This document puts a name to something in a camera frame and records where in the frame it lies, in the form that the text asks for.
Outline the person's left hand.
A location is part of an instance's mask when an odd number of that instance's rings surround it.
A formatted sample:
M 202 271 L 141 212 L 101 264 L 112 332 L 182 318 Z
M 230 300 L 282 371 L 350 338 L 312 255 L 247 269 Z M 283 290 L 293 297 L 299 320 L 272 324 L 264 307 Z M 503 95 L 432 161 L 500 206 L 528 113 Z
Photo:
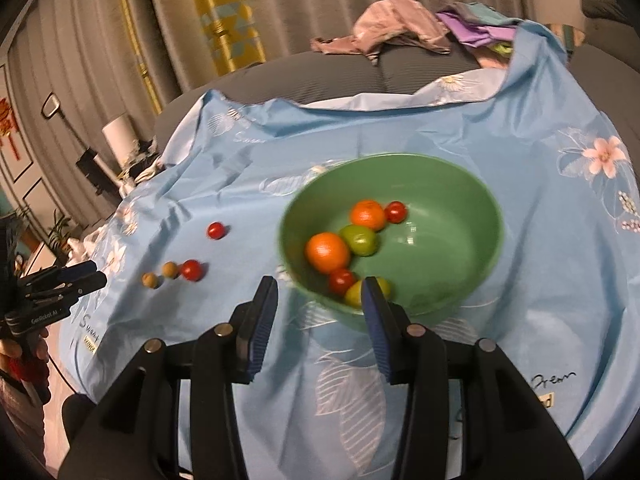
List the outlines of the person's left hand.
M 42 405 L 51 399 L 49 389 L 48 347 L 45 327 L 16 338 L 5 326 L 1 326 L 1 369 L 22 388 L 37 396 Z

